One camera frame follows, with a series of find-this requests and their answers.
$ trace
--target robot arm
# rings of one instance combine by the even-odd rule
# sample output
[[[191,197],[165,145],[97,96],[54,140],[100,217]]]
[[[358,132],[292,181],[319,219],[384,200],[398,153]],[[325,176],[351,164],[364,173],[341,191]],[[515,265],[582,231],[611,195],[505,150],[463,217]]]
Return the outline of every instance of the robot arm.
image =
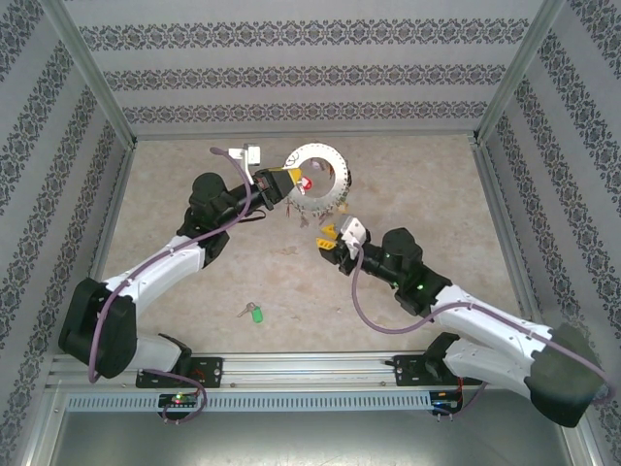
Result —
[[[354,270],[361,250],[361,270],[396,289],[395,299],[408,313],[425,317],[449,308],[434,319],[459,335],[441,334],[416,370],[438,380],[448,372],[501,386],[529,398],[542,414],[569,427],[577,425],[602,387],[598,375],[544,342],[559,344],[597,365],[578,330],[566,324],[552,329],[476,299],[423,264],[422,248],[405,228],[386,233],[381,247],[371,244],[370,232],[353,216],[322,231],[330,239],[317,239],[319,251],[342,273]],[[526,328],[526,334],[501,320]]]
[[[237,158],[244,160],[247,172],[247,159],[241,154],[237,154]],[[246,215],[259,208],[272,210],[300,178],[299,169],[270,168],[255,172],[250,179],[250,203]],[[168,250],[168,256],[147,266],[134,280],[129,281],[112,302],[102,327],[95,369],[108,379],[124,370],[147,368],[185,376],[189,369],[191,350],[166,335],[139,334],[137,319],[151,302],[170,287],[207,267],[221,254],[229,240],[226,232],[186,248],[180,246],[233,220],[243,210],[246,199],[243,184],[227,190],[218,174],[205,173],[199,176],[192,185],[190,207],[185,212],[183,225],[177,231],[177,236],[164,248],[116,277],[101,283],[85,279],[78,284],[60,333],[59,346],[88,364],[95,326],[104,303],[120,283],[127,281],[132,272]]]

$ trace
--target enclosure wall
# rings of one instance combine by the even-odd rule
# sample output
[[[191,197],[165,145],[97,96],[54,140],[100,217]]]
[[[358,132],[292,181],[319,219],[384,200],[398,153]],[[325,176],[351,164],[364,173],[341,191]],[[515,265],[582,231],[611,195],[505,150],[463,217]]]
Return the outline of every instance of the enclosure wall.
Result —
[[[65,3],[139,136],[474,130],[541,0]]]
[[[567,2],[487,141],[540,311],[621,380],[621,2]],[[593,410],[621,463],[621,411]]]
[[[36,1],[0,3],[0,465],[18,457],[125,149]]]

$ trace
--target patterned wallpaper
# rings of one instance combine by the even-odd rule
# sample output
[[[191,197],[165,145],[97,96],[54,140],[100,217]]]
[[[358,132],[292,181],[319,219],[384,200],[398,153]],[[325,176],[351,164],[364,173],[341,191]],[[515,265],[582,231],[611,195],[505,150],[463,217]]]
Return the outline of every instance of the patterned wallpaper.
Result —
[[[139,135],[476,129],[541,0],[67,1]]]
[[[619,384],[621,28],[616,12],[609,1],[567,2],[487,147],[543,318],[581,329]],[[605,464],[621,464],[620,399],[589,414]]]
[[[125,150],[35,0],[0,6],[0,465],[36,411]]]

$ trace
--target key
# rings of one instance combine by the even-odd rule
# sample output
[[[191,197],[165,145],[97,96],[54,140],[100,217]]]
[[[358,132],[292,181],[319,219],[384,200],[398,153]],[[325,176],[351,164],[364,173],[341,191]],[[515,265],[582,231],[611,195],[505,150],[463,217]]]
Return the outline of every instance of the key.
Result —
[[[252,311],[254,311],[254,308],[256,308],[256,305],[254,303],[246,304],[245,309],[241,311],[239,314],[237,314],[237,317],[241,317],[245,314],[251,313]]]

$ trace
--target white ring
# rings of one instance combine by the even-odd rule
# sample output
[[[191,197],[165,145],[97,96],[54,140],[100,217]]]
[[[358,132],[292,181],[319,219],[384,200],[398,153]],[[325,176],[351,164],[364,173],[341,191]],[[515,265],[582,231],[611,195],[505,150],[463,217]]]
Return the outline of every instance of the white ring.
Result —
[[[299,189],[293,189],[287,197],[298,211],[320,216],[330,212],[343,202],[348,190],[349,173],[347,163],[339,152],[330,146],[319,143],[306,144],[295,149],[284,161],[283,168],[300,168],[304,162],[311,158],[321,158],[332,165],[334,185],[322,197],[305,196]]]

